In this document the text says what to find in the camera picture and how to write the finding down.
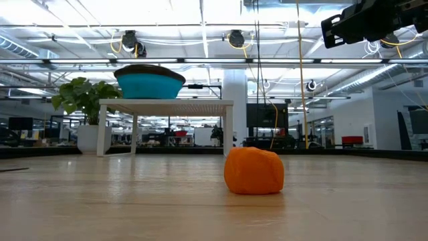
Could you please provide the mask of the orange blocky plush fruit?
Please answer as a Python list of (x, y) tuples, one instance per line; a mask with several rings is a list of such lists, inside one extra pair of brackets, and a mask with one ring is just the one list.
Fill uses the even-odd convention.
[(284, 164), (280, 157), (255, 147), (232, 148), (223, 175), (226, 186), (236, 194), (267, 195), (284, 188)]

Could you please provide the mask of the blue collapsible bowl grey rim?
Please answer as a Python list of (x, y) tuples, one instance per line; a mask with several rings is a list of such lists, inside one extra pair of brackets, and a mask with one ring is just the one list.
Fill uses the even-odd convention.
[[(175, 99), (186, 82), (185, 77), (162, 66), (133, 64), (114, 72), (114, 77), (127, 99)], [(163, 81), (174, 80), (172, 98), (165, 95)]]

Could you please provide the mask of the distant small dark plant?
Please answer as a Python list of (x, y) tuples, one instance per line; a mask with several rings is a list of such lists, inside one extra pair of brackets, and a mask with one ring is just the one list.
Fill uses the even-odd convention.
[(220, 144), (223, 143), (223, 129), (215, 125), (211, 131), (211, 139), (217, 139)]

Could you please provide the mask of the white perforated shelf riser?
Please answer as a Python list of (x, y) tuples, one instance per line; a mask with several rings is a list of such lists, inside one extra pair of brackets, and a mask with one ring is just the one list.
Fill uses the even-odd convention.
[(223, 118), (223, 155), (233, 147), (233, 101), (207, 99), (101, 99), (96, 155), (104, 157), (107, 109), (131, 114), (131, 153), (136, 153), (137, 119), (139, 116), (220, 116)]

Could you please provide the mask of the green potted plant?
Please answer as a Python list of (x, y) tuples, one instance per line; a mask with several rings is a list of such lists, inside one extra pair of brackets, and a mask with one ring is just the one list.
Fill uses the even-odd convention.
[(57, 95), (51, 98), (55, 110), (63, 108), (67, 114), (80, 111), (86, 124), (77, 130), (77, 146), (83, 154), (95, 154), (98, 144), (98, 124), (101, 99), (121, 98), (117, 87), (100, 81), (91, 83), (87, 78), (77, 77), (62, 84)]

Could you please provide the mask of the distant black desk monitor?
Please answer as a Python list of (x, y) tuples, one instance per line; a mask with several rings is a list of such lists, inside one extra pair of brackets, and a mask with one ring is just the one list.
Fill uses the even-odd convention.
[(8, 128), (12, 131), (29, 131), (33, 129), (31, 117), (9, 117)]

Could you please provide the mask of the black wall monitor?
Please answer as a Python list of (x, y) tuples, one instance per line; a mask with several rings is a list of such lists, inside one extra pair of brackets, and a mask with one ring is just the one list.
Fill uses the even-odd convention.
[(247, 104), (247, 128), (249, 136), (255, 136), (255, 129), (288, 129), (288, 104)]

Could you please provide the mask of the distant black rig frame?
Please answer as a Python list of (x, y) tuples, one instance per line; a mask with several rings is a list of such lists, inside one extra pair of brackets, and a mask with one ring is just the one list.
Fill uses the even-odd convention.
[[(221, 100), (223, 91), (220, 85), (212, 84), (185, 84), (179, 91), (177, 99), (179, 100)], [(167, 119), (169, 131), (188, 131), (192, 133), (197, 127), (221, 127), (220, 116), (208, 115), (178, 115), (169, 116)]]

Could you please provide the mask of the black aluminium table frame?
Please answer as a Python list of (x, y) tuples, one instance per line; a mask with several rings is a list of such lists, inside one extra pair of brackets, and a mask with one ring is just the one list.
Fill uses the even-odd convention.
[[(278, 155), (352, 155), (360, 157), (400, 159), (428, 162), (428, 151), (389, 151), (374, 149), (275, 149)], [(77, 147), (9, 147), (0, 148), (0, 159), (41, 157), (52, 155), (77, 155)], [(215, 147), (155, 147), (136, 149), (138, 154), (222, 155), (222, 148)]]

